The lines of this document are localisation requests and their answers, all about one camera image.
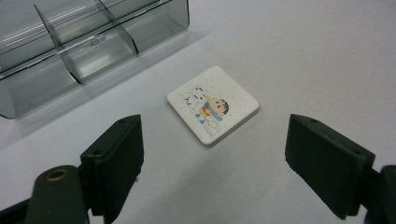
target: white square coaster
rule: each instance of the white square coaster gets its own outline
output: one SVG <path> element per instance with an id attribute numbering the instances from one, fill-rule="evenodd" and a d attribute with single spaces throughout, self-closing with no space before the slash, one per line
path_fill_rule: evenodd
<path id="1" fill-rule="evenodd" d="M 170 92 L 167 99 L 206 145 L 259 108 L 259 102 L 218 66 Z"/>

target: cartoon character illustration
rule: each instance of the cartoon character illustration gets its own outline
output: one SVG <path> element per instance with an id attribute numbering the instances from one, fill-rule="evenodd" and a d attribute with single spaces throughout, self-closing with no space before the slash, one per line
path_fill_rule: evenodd
<path id="1" fill-rule="evenodd" d="M 191 113 L 203 125 L 206 132 L 213 137 L 221 132 L 219 122 L 228 113 L 229 106 L 225 100 L 211 98 L 209 94 L 201 86 L 196 86 L 181 96 Z"/>
<path id="2" fill-rule="evenodd" d="M 191 91 L 182 94 L 184 103 L 186 103 L 191 111 L 195 111 L 198 107 L 203 106 L 206 96 L 207 92 L 201 86 L 196 86 Z"/>
<path id="3" fill-rule="evenodd" d="M 199 109 L 199 113 L 195 117 L 200 120 L 202 124 L 205 123 L 209 116 L 214 117 L 217 121 L 222 121 L 222 118 L 228 112 L 228 104 L 224 100 L 216 98 L 210 99 L 208 96 L 205 98 L 206 103 Z"/>

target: transparent plastic box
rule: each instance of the transparent plastic box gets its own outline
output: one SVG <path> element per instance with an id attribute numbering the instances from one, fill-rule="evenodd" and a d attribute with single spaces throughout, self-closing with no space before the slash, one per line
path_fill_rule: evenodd
<path id="1" fill-rule="evenodd" d="M 24 115 L 189 23 L 188 0 L 0 1 L 0 115 Z"/>

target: white background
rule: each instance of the white background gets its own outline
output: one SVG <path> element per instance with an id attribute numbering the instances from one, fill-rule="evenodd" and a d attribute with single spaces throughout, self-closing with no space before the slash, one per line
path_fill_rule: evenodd
<path id="1" fill-rule="evenodd" d="M 188 31 L 23 118 L 0 119 L 0 210 L 141 114 L 145 163 L 116 223 L 362 223 L 338 219 L 285 162 L 291 113 L 396 163 L 396 2 L 191 0 Z M 219 65 L 261 104 L 203 146 L 166 94 Z M 92 223 L 101 223 L 93 218 Z"/>

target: cartoon boy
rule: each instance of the cartoon boy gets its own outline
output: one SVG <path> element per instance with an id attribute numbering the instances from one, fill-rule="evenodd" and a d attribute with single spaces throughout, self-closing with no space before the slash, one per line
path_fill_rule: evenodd
<path id="1" fill-rule="evenodd" d="M 206 103 L 199 109 L 199 114 L 195 117 L 204 124 L 209 116 L 215 118 L 217 121 L 222 121 L 222 118 L 228 112 L 228 104 L 225 100 L 218 100 L 216 98 L 209 98 L 206 96 Z"/>

